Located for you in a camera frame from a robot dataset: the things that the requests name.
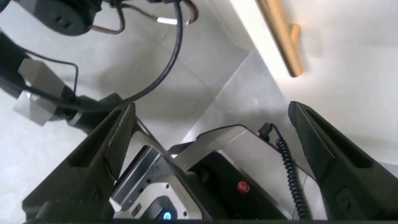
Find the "brass handle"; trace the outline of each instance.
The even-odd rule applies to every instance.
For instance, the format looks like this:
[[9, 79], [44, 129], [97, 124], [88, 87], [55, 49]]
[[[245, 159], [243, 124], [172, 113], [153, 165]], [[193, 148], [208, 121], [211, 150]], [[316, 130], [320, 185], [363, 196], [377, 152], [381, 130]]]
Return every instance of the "brass handle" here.
[[291, 24], [289, 27], [287, 26], [279, 0], [258, 0], [258, 2], [282, 49], [282, 55], [292, 76], [300, 76], [303, 73], [303, 68], [296, 51], [297, 42], [300, 38], [300, 25]]

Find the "wire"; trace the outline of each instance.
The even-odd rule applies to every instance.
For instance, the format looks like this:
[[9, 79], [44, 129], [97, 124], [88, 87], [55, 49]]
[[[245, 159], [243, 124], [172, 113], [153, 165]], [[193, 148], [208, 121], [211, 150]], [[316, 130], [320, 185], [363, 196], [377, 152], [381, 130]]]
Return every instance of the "wire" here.
[[132, 10], [135, 10], [135, 11], [137, 11], [139, 14], [145, 16], [146, 18], [148, 18], [148, 19], [150, 19], [150, 20], [152, 20], [152, 21], [157, 22], [157, 19], [158, 19], [157, 16], [151, 15], [151, 14], [149, 14], [148, 12], [145, 12], [145, 11], [143, 11], [142, 9], [140, 9], [140, 8], [138, 8], [138, 7], [136, 7], [136, 6], [132, 6], [132, 5], [126, 4], [126, 3], [122, 3], [120, 6], [121, 6], [122, 9], [132, 9]]
[[101, 106], [94, 106], [94, 105], [79, 105], [77, 102], [70, 102], [70, 101], [65, 101], [65, 100], [61, 100], [60, 98], [57, 98], [55, 96], [52, 96], [42, 90], [36, 89], [34, 87], [31, 86], [27, 86], [27, 85], [20, 85], [16, 82], [11, 82], [11, 85], [13, 85], [15, 88], [22, 90], [22, 91], [28, 91], [34, 95], [37, 95], [39, 97], [42, 97], [46, 100], [49, 100], [53, 103], [55, 103], [56, 105], [58, 105], [59, 107], [62, 108], [66, 108], [66, 109], [70, 109], [70, 110], [78, 110], [78, 111], [86, 111], [86, 112], [94, 112], [94, 111], [109, 111], [109, 110], [113, 110], [115, 107], [119, 106], [120, 104], [123, 103], [127, 103], [127, 102], [132, 102], [132, 101], [136, 101], [140, 98], [142, 98], [143, 96], [146, 96], [148, 93], [150, 93], [152, 90], [154, 90], [156, 87], [158, 87], [162, 81], [167, 77], [167, 75], [170, 73], [171, 69], [173, 68], [175, 62], [177, 61], [177, 57], [180, 53], [180, 49], [181, 49], [181, 44], [182, 44], [182, 34], [183, 34], [183, 27], [182, 27], [182, 12], [181, 12], [181, 7], [180, 4], [175, 2], [173, 3], [174, 8], [175, 8], [175, 12], [177, 15], [177, 20], [178, 20], [178, 24], [177, 24], [177, 38], [175, 40], [175, 46], [174, 46], [174, 50], [172, 53], [172, 56], [168, 62], [168, 64], [166, 65], [166, 67], [164, 68], [163, 72], [159, 75], [159, 77], [153, 82], [151, 83], [148, 87], [146, 87], [145, 89], [141, 90], [139, 93], [130, 96], [129, 98], [126, 98], [124, 100], [122, 100], [121, 103], [118, 104], [106, 104], [106, 105], [101, 105]]
[[276, 140], [276, 145], [282, 155], [282, 160], [287, 171], [287, 182], [289, 183], [289, 189], [292, 193], [298, 216], [301, 220], [311, 219], [311, 211], [308, 207], [307, 200], [305, 199], [305, 194], [301, 187], [299, 175], [297, 173], [292, 154], [290, 153], [290, 149], [278, 128], [274, 124], [270, 124], [270, 126], [274, 128], [279, 137], [278, 140]]
[[126, 19], [124, 18], [124, 14], [123, 14], [123, 10], [122, 10], [120, 1], [117, 1], [116, 5], [115, 5], [115, 8], [116, 8], [116, 10], [118, 12], [118, 16], [119, 16], [119, 20], [120, 20], [120, 28], [119, 28], [119, 30], [111, 30], [111, 29], [104, 28], [104, 27], [101, 27], [101, 26], [96, 26], [96, 25], [90, 26], [90, 29], [91, 30], [95, 30], [97, 32], [102, 32], [102, 33], [105, 33], [105, 34], [114, 34], [114, 35], [120, 34], [121, 32], [123, 32], [124, 29], [126, 28]]
[[[189, 8], [189, 10], [191, 12], [191, 18], [187, 22], [185, 22], [186, 25], [190, 25], [190, 24], [194, 23], [196, 20], [198, 20], [199, 10], [191, 0], [182, 0], [182, 2]], [[122, 3], [120, 6], [122, 9], [132, 9], [132, 10], [138, 12], [139, 14], [145, 16], [146, 18], [148, 18], [152, 21], [155, 21], [155, 22], [159, 22], [159, 23], [163, 23], [163, 24], [171, 24], [171, 25], [178, 24], [177, 20], [174, 18], [154, 16], [154, 15], [149, 14], [148, 12], [146, 12], [136, 6], [132, 6], [130, 4]]]
[[33, 56], [36, 56], [38, 58], [41, 58], [43, 60], [46, 60], [46, 61], [49, 61], [49, 62], [53, 62], [53, 63], [60, 63], [60, 64], [64, 64], [64, 65], [71, 65], [71, 66], [75, 67], [76, 72], [75, 72], [75, 80], [73, 81], [73, 94], [76, 95], [77, 80], [79, 78], [79, 67], [75, 63], [52, 59], [52, 58], [49, 58], [49, 57], [46, 57], [46, 56], [43, 56], [43, 55], [39, 55], [38, 53], [35, 53], [35, 52], [31, 51], [31, 50], [27, 50], [27, 49], [25, 49], [25, 48], [23, 48], [21, 46], [18, 46], [18, 47], [21, 48], [24, 52], [26, 52], [28, 54], [31, 54]]
[[191, 11], [191, 18], [186, 22], [186, 24], [193, 24], [199, 18], [199, 10], [197, 6], [191, 0], [182, 0], [182, 2], [184, 2]]

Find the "red button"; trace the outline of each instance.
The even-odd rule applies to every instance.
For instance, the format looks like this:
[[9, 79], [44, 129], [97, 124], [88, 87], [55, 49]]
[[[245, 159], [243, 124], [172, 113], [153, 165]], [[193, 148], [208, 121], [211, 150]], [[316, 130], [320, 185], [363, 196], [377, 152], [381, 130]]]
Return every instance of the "red button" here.
[[239, 183], [238, 183], [238, 192], [241, 192], [242, 194], [245, 194], [245, 193], [247, 193], [249, 191], [249, 189], [250, 189], [250, 186], [249, 186], [249, 184], [246, 181], [244, 181], [244, 180], [239, 181]]

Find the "black coiled cord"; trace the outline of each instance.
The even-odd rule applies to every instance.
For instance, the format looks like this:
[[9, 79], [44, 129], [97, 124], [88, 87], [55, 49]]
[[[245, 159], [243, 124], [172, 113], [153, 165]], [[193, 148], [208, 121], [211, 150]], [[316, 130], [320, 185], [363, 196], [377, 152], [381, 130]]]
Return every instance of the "black coiled cord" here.
[[287, 171], [287, 182], [289, 183], [289, 189], [292, 193], [298, 216], [300, 217], [300, 220], [310, 220], [312, 219], [311, 211], [308, 207], [304, 191], [301, 187], [299, 175], [297, 173], [296, 164], [293, 160], [287, 143], [285, 142], [278, 128], [274, 124], [266, 123], [259, 130], [260, 136], [268, 139], [267, 141], [269, 141], [268, 135], [272, 131], [272, 128], [274, 128], [276, 133], [278, 134], [276, 146], [278, 147], [279, 152], [282, 154], [282, 160]]

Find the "blue led light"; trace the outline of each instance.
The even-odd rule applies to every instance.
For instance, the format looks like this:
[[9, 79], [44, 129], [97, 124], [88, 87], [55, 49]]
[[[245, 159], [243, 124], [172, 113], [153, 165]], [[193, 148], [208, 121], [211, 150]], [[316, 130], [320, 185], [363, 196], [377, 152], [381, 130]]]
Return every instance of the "blue led light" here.
[[165, 212], [163, 215], [163, 220], [171, 220], [172, 214], [170, 212]]

